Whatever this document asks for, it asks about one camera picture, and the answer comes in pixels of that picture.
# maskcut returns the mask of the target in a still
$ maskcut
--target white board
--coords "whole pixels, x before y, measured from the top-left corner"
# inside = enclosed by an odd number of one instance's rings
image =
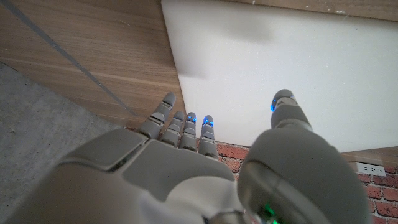
[[[398,146],[398,23],[221,1],[162,8],[186,110],[212,115],[217,141],[250,146],[288,88],[340,152]]]

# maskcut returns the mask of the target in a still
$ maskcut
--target brick wall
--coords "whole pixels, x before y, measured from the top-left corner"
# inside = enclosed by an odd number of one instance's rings
[[[239,178],[241,163],[249,148],[217,144],[218,160],[224,162]],[[368,194],[369,207],[375,224],[398,224],[398,167],[384,167],[387,177],[358,174]]]

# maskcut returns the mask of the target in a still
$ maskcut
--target wood grain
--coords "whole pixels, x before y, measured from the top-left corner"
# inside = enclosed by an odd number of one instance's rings
[[[363,162],[380,166],[398,166],[398,147],[344,152],[341,155],[348,162]]]
[[[12,1],[138,116],[172,91],[185,112],[160,1]]]
[[[312,12],[398,21],[398,1],[391,0],[226,0]]]
[[[123,119],[120,125],[137,119],[2,5],[0,39],[0,61],[33,81],[93,113]]]

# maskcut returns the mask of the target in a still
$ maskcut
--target gray floor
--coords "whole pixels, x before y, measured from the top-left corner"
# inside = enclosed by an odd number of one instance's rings
[[[0,62],[0,223],[57,160],[117,128]]]

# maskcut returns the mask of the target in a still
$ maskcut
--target wall socket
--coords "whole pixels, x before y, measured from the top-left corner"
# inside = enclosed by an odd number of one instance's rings
[[[369,174],[369,175],[378,175],[381,177],[386,176],[386,171],[384,171],[384,167],[371,165],[371,164],[363,164],[360,162],[356,163],[357,172],[362,174]]]

